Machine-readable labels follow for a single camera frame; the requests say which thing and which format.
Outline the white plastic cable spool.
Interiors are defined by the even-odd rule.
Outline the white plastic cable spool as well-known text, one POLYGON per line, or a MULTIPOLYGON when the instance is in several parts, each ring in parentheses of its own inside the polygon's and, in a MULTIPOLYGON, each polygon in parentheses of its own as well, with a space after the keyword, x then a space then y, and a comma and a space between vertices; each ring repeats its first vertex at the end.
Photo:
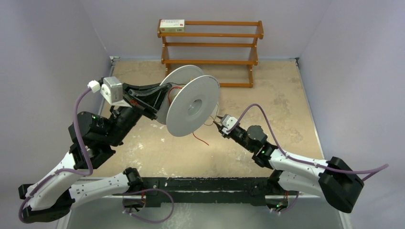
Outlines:
POLYGON ((213 113, 220 98, 218 80, 195 65, 179 67, 160 83, 179 86, 164 96, 156 121, 172 136, 183 137, 200 128, 213 113))

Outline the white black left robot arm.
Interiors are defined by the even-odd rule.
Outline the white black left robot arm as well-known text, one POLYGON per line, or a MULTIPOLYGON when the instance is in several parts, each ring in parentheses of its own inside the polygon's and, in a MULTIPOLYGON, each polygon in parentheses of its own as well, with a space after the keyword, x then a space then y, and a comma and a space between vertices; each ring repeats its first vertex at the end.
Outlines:
POLYGON ((108 195, 145 195, 157 191, 144 184, 137 169, 123 172, 92 183, 78 184, 78 180, 93 174, 115 154, 115 147, 140 118, 155 120, 171 84, 134 86, 127 83, 114 85, 92 81, 86 90, 100 92, 110 104, 110 117, 91 112, 79 112, 83 99, 80 95, 74 105, 74 119, 69 126, 72 145, 61 162, 44 178, 19 187, 23 200, 19 220, 25 224, 52 222, 66 216, 72 209, 108 195))

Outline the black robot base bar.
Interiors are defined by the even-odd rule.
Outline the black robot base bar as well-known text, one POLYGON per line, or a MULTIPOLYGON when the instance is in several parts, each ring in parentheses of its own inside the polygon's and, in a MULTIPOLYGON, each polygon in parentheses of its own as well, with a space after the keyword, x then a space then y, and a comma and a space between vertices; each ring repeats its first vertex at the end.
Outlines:
POLYGON ((273 177, 141 177, 135 168, 123 172, 128 178, 128 193, 143 196, 146 207, 163 203, 250 204, 270 206, 271 196, 284 199, 295 191, 283 190, 273 177))

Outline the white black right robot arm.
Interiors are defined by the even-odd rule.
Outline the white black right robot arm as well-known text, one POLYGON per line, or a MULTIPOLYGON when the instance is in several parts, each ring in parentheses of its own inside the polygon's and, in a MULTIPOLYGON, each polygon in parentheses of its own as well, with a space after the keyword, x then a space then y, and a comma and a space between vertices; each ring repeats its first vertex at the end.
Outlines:
POLYGON ((237 125, 232 131, 229 123, 215 125, 222 137, 234 140, 252 153, 252 160, 258 166, 273 171, 268 179, 268 188, 272 193, 306 193, 325 199, 341 212, 353 211, 364 182, 342 159, 313 159, 282 152, 278 146, 268 142, 259 125, 252 125, 246 130, 237 125))

